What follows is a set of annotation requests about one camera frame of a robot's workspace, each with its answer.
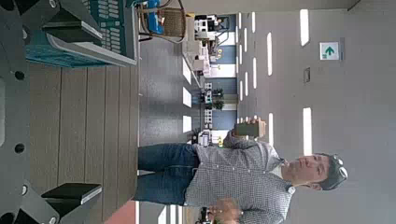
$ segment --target fluorescent light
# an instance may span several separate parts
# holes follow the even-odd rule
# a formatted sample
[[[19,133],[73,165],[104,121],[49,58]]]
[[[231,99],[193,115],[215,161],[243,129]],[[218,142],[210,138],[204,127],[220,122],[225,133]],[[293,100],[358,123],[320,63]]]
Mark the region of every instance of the fluorescent light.
[[[270,146],[274,146],[274,114],[270,113],[268,116],[268,136]]]
[[[253,88],[257,88],[257,63],[256,58],[253,58]]]
[[[178,224],[183,224],[183,207],[178,207]]]
[[[273,61],[272,61],[272,33],[267,36],[267,61],[268,61],[268,76],[273,73]]]
[[[245,95],[248,96],[248,72],[245,73]]]
[[[301,29],[301,46],[309,42],[309,11],[308,9],[300,10],[300,29]]]
[[[239,42],[238,26],[235,27],[235,43]]]
[[[312,155],[312,109],[304,109],[304,155]]]
[[[183,87],[183,105],[191,107],[191,94]]]
[[[242,28],[242,13],[239,12],[239,29]]]
[[[256,12],[251,13],[251,32],[256,33]]]
[[[244,82],[240,81],[239,82],[239,97],[241,98],[240,100],[243,101],[244,100]]]
[[[158,216],[158,224],[166,224],[166,206]]]
[[[171,205],[171,223],[170,224],[176,224],[176,206]]]
[[[183,116],[183,133],[191,131],[192,119],[189,116]]]
[[[245,52],[248,52],[248,28],[245,28]]]
[[[239,64],[242,64],[242,45],[239,45]]]
[[[187,81],[191,85],[191,70],[186,63],[186,60],[183,59],[183,76],[187,79]]]

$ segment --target exit sign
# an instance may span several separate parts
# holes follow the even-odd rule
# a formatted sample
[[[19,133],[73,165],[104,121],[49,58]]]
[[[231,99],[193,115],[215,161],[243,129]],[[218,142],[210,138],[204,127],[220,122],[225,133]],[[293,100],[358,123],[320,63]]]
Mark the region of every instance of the exit sign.
[[[320,59],[322,61],[340,60],[340,48],[338,42],[321,42]]]

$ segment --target chair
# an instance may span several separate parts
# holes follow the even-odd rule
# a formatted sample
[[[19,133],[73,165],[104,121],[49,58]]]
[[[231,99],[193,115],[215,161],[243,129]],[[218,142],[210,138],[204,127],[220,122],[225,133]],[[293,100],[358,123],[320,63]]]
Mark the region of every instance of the chair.
[[[143,30],[139,34],[148,36],[148,38],[139,39],[140,42],[151,40],[152,37],[162,38],[175,44],[183,42],[187,30],[186,12],[181,0],[177,0],[180,8],[168,7],[173,1],[169,0],[164,5],[155,8],[148,8],[143,4],[138,5],[136,11]],[[155,33],[149,29],[149,13],[156,13],[159,17],[164,18],[163,34]]]

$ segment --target gray plaid shirt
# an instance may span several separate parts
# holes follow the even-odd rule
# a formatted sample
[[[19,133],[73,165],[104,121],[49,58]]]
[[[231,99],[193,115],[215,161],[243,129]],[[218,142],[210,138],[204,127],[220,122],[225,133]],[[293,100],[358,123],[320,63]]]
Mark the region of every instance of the gray plaid shirt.
[[[195,145],[201,164],[186,191],[187,206],[209,207],[233,198],[244,214],[241,224],[278,224],[286,219],[295,189],[271,173],[283,160],[264,142],[233,137],[226,148]]]

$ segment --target blue jeans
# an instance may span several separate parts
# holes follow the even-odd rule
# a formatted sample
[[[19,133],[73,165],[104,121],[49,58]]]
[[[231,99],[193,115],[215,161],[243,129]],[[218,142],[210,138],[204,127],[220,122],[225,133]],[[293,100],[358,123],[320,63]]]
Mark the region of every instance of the blue jeans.
[[[134,201],[183,205],[198,168],[192,145],[161,144],[138,149],[138,169],[155,172],[137,178]]]

